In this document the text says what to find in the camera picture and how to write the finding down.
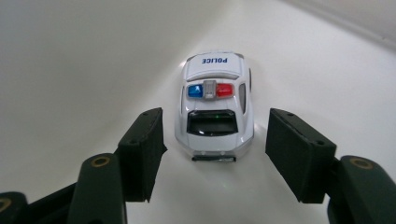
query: toy police car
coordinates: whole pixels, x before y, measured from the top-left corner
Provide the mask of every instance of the toy police car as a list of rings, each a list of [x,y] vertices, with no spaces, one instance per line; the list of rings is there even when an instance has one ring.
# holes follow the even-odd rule
[[[186,61],[182,76],[177,141],[193,161],[236,161],[254,134],[251,73],[244,56],[198,54]]]

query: police car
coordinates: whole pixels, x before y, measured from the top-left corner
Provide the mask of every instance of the police car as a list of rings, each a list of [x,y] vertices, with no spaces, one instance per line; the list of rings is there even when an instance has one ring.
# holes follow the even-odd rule
[[[242,54],[190,57],[182,70],[175,136],[193,161],[236,161],[254,135],[251,73]]]

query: white background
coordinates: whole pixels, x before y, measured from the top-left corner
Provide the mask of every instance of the white background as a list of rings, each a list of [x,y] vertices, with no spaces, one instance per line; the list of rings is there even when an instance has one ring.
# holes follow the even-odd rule
[[[129,223],[328,223],[328,199],[297,203],[264,153],[270,107],[330,138],[337,158],[371,159],[396,180],[395,16],[376,9],[387,22],[358,27],[329,11],[276,0],[0,1],[0,192],[31,203],[75,182],[84,160],[113,152],[141,112],[162,107],[168,151],[151,202],[128,203]],[[244,54],[253,73],[255,138],[236,163],[191,162],[174,137],[181,65],[212,49]]]

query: red light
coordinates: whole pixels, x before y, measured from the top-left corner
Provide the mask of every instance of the red light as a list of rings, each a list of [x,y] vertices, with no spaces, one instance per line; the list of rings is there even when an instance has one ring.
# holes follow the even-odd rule
[[[218,83],[216,87],[216,95],[218,97],[233,96],[233,84]]]

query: blue light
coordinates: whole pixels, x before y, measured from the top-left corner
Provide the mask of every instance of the blue light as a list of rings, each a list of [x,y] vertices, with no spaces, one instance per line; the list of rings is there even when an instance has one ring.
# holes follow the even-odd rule
[[[192,85],[189,86],[190,97],[201,98],[204,95],[204,87],[202,85]]]

